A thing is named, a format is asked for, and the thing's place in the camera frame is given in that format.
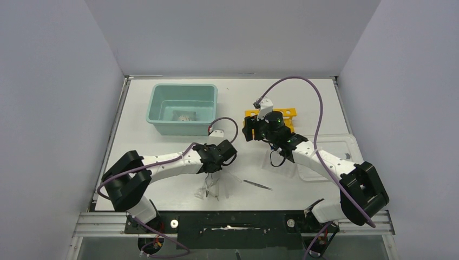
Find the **metal crucible tongs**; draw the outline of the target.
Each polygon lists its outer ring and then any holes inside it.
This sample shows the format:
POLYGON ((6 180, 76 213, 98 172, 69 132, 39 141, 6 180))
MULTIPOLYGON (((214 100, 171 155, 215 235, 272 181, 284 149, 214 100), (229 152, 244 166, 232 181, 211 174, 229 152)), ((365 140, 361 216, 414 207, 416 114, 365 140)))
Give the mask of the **metal crucible tongs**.
POLYGON ((218 199, 219 197, 219 179, 213 177, 213 173, 208 173, 205 178, 204 195, 206 198, 213 197, 218 199))

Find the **metal tweezers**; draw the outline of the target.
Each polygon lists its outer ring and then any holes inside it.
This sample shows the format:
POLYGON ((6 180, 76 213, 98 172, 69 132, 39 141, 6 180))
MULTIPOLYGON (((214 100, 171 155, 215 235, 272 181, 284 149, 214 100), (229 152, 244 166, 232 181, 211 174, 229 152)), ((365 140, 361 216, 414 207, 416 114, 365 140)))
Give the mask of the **metal tweezers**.
POLYGON ((256 187, 259 187, 259 188, 262 188, 262 189, 266 189, 266 190, 272 191, 272 188, 267 187, 267 186, 262 185, 262 184, 255 183, 253 181, 249 181, 249 180, 244 179, 243 182, 248 183, 248 184, 250 184, 252 186, 256 186, 256 187))

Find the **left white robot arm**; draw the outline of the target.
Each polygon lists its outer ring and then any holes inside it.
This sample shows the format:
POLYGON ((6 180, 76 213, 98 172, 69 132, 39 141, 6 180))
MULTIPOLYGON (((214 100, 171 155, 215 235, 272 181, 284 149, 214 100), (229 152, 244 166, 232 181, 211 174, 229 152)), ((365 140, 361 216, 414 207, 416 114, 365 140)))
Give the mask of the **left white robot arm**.
POLYGON ((150 184, 182 174, 215 173, 236 156, 237 150, 226 139, 217 145, 193 142, 183 152, 164 155, 144 157, 128 151, 103 174, 96 192, 111 202, 114 211, 149 223, 159 215, 145 196, 150 184))

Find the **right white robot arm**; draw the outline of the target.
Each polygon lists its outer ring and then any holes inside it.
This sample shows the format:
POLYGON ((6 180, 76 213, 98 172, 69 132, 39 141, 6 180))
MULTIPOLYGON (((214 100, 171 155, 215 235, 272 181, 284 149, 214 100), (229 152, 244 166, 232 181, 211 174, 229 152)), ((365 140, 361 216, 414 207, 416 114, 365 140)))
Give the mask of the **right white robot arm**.
POLYGON ((358 164, 320 149, 315 141, 292 132, 279 111, 269 112, 262 120, 257 115, 246 116, 242 133, 246 141, 265 142, 283 161, 305 166, 338 187, 338 200, 319 198, 306 208, 304 223, 309 230, 318 231, 327 222, 342 219, 358 226, 376 226, 372 217, 390 199, 373 164, 358 164))

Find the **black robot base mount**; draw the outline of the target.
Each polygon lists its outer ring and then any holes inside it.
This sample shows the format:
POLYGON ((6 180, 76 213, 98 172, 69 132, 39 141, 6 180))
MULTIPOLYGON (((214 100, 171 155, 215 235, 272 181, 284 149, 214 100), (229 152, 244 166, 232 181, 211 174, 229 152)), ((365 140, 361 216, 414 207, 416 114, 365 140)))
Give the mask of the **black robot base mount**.
POLYGON ((161 249, 174 246, 181 257, 195 250, 310 248, 319 257, 339 231, 335 224, 321 224, 301 210, 267 211, 159 211, 152 220, 127 215, 125 232, 140 235, 139 250, 163 256, 161 249))

